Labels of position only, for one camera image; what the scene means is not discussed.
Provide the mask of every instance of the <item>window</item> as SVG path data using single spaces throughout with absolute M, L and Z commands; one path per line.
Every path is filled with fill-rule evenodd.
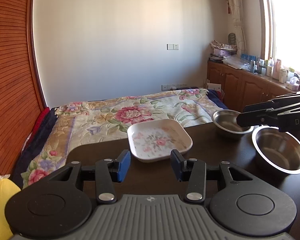
M 281 59 L 284 67 L 292 67 L 300 74 L 300 0 L 269 1 L 272 57 Z

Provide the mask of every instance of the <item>stainless steel bowl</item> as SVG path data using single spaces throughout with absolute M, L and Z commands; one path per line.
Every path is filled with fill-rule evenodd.
M 259 165 L 286 174 L 300 174 L 300 142 L 293 135 L 265 125 L 253 131 L 252 141 Z
M 253 126 L 241 127 L 237 124 L 239 114 L 237 111 L 227 109 L 216 111 L 212 116 L 212 121 L 218 127 L 218 133 L 228 138 L 239 139 L 252 132 Z

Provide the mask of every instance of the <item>orange wooden panel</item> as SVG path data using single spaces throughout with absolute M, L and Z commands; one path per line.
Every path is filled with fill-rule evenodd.
M 0 174 L 12 172 L 44 106 L 33 69 L 32 2 L 0 0 Z

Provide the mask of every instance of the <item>white wall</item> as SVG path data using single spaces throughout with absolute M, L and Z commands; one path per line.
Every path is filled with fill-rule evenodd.
M 50 107 L 202 85 L 210 41 L 228 35 L 224 0 L 34 0 L 33 20 Z
M 261 53 L 261 13 L 259 0 L 242 0 L 243 31 L 246 38 L 247 54 Z

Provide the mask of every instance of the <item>bed sheet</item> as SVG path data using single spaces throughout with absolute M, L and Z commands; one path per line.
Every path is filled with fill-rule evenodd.
M 21 174 L 23 188 L 65 165 L 74 148 L 127 138 L 134 123 L 170 118 L 183 127 L 212 122 L 218 109 L 206 89 L 167 91 L 105 101 L 73 102 L 55 109 L 58 119 L 40 154 Z

